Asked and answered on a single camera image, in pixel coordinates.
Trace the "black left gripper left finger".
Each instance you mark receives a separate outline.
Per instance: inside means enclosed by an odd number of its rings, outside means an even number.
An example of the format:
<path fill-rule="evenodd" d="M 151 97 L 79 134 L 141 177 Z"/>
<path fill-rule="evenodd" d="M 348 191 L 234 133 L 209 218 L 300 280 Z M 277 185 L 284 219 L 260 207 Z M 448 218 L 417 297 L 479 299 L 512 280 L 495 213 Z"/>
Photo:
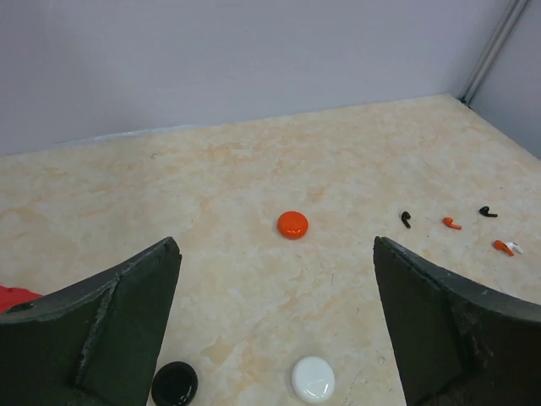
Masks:
<path fill-rule="evenodd" d="M 1 314 L 3 405 L 144 405 L 182 256 L 167 237 Z"/>

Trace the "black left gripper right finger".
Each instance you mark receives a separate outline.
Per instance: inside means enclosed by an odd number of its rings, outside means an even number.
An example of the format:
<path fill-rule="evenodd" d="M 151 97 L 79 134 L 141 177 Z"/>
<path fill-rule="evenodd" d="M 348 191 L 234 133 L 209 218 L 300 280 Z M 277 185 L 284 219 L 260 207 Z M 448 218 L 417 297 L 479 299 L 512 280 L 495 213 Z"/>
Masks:
<path fill-rule="evenodd" d="M 540 307 L 387 237 L 374 272 L 409 405 L 538 405 Z"/>

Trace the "white earbud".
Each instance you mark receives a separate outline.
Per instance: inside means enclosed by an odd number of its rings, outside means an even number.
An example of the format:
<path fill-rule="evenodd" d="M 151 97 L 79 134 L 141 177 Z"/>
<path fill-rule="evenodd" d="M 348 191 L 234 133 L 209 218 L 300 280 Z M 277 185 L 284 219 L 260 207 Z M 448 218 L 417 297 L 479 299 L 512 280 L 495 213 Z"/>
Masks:
<path fill-rule="evenodd" d="M 505 245 L 512 252 L 517 252 L 519 254 L 522 254 L 524 252 L 524 250 L 518 244 L 514 242 L 506 242 Z"/>

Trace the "white round charging case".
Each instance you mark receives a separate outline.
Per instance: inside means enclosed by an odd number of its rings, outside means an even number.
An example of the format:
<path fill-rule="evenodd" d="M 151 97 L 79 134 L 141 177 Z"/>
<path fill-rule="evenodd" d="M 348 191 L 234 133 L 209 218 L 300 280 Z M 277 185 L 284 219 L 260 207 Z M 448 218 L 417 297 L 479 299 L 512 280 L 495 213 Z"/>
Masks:
<path fill-rule="evenodd" d="M 307 356 L 293 366 L 291 383 L 293 391 L 301 401 L 307 404 L 321 404 L 331 398 L 336 378 L 326 360 Z"/>

